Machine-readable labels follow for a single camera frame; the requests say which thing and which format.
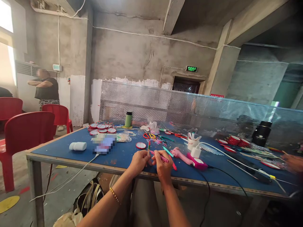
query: hand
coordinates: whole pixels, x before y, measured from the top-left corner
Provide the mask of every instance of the hand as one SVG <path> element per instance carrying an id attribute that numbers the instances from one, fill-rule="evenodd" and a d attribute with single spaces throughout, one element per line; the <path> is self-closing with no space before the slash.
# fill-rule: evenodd
<path id="1" fill-rule="evenodd" d="M 303 158 L 295 155 L 285 154 L 282 156 L 288 167 L 294 172 L 303 172 Z"/>
<path id="2" fill-rule="evenodd" d="M 132 162 L 130 163 L 128 170 L 132 174 L 133 178 L 137 176 L 144 167 L 147 166 L 147 161 L 151 158 L 151 155 L 147 155 L 147 150 L 140 150 L 134 153 Z"/>
<path id="3" fill-rule="evenodd" d="M 169 157 L 168 153 L 166 153 L 164 150 L 155 150 L 154 152 L 155 155 L 152 157 L 152 164 L 157 165 L 157 173 L 162 187 L 165 188 L 167 186 L 172 186 L 170 173 L 173 166 L 173 161 Z M 160 155 L 167 158 L 168 162 L 163 162 Z"/>

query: red plastic chair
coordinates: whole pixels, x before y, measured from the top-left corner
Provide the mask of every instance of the red plastic chair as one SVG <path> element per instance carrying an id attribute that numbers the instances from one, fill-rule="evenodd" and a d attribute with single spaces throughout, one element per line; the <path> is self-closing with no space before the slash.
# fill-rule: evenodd
<path id="1" fill-rule="evenodd" d="M 72 120 L 69 118 L 68 109 L 65 106 L 57 104 L 45 104 L 42 106 L 42 111 L 52 112 L 55 115 L 54 135 L 56 134 L 57 125 L 66 125 L 66 132 L 73 131 Z"/>
<path id="2" fill-rule="evenodd" d="M 0 140 L 0 161 L 6 192 L 15 189 L 13 155 L 51 141 L 54 119 L 55 115 L 50 112 L 32 112 L 14 116 L 5 124 L 5 139 Z"/>
<path id="3" fill-rule="evenodd" d="M 22 113 L 23 101 L 18 98 L 2 97 L 0 98 L 0 121 L 8 120 L 13 116 Z"/>

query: red label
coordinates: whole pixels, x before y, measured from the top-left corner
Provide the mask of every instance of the red label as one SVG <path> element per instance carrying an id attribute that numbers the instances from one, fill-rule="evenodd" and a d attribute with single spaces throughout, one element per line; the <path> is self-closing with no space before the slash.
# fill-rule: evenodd
<path id="1" fill-rule="evenodd" d="M 218 98 L 224 98 L 224 96 L 223 96 L 223 95 L 211 94 L 211 96 L 218 97 Z"/>

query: patterned pants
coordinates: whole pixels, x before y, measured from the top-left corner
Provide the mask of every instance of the patterned pants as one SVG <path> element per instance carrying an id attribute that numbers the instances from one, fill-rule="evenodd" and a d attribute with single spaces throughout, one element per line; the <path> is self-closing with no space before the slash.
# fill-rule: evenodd
<path id="1" fill-rule="evenodd" d="M 60 101 L 56 99 L 39 99 L 40 111 L 42 111 L 42 106 L 45 104 L 58 104 L 60 105 Z"/>

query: thermos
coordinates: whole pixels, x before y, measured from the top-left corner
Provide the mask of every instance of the thermos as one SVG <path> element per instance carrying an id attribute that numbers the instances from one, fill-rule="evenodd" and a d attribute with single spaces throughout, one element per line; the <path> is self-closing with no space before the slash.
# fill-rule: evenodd
<path id="1" fill-rule="evenodd" d="M 261 121 L 252 134 L 252 143 L 264 147 L 271 131 L 271 122 Z"/>
<path id="2" fill-rule="evenodd" d="M 127 111 L 126 112 L 126 116 L 125 116 L 125 127 L 129 128 L 132 125 L 132 117 L 133 117 L 133 113 Z"/>

